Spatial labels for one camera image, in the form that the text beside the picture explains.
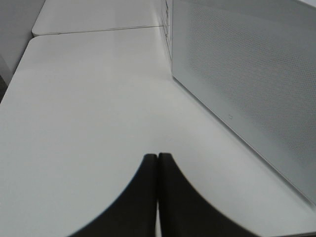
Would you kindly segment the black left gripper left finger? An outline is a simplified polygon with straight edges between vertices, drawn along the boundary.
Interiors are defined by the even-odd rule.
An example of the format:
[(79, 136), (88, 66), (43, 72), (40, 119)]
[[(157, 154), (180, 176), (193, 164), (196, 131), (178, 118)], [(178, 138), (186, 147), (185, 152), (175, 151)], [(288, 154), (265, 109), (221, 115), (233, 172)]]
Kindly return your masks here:
[(158, 157), (146, 154), (120, 196), (73, 237), (154, 237), (157, 217)]

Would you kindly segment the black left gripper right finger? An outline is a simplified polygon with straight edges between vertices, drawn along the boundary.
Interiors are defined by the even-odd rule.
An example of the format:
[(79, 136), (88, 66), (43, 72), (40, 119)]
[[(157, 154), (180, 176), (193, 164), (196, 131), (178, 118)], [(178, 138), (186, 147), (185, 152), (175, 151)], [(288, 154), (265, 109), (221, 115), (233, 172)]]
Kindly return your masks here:
[(163, 237), (254, 236), (209, 204), (169, 153), (158, 156), (158, 208)]

